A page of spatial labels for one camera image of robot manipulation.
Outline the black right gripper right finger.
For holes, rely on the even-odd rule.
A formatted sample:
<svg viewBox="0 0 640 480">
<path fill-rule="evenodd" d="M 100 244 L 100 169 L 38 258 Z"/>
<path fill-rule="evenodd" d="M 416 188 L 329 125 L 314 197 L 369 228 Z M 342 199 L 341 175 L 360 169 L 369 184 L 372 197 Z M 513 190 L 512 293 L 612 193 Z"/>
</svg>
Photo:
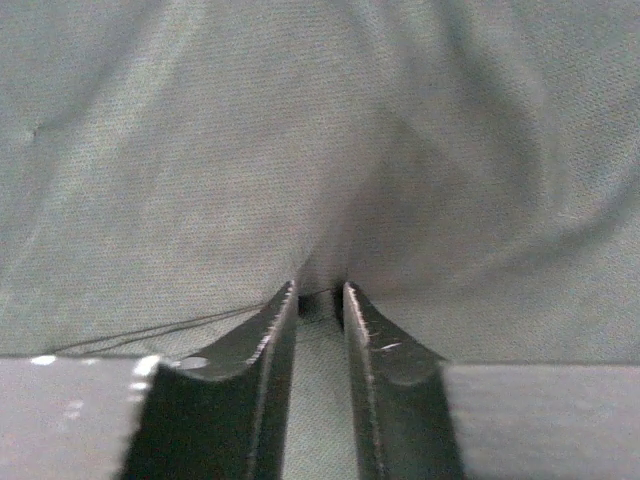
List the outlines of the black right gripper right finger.
<svg viewBox="0 0 640 480">
<path fill-rule="evenodd" d="M 343 288 L 360 479 L 463 479 L 441 375 L 443 358 Z"/>
</svg>

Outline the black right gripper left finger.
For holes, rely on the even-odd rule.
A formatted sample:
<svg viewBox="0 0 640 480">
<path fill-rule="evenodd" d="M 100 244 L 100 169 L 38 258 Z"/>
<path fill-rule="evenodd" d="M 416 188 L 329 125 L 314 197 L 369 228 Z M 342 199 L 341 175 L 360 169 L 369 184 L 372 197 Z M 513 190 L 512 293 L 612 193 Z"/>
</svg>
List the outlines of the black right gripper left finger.
<svg viewBox="0 0 640 480">
<path fill-rule="evenodd" d="M 297 314 L 287 282 L 198 351 L 203 366 L 160 366 L 121 478 L 281 478 Z"/>
</svg>

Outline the black t-shirt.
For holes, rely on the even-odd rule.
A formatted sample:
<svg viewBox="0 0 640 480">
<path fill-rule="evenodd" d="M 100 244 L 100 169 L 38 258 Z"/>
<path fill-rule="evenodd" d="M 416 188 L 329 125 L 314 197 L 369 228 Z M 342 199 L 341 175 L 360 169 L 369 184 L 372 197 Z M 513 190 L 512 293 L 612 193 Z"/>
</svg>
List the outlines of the black t-shirt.
<svg viewBox="0 0 640 480">
<path fill-rule="evenodd" d="M 333 292 L 639 358 L 635 1 L 5 1 L 1 350 L 186 356 L 294 280 L 285 475 L 356 474 Z"/>
</svg>

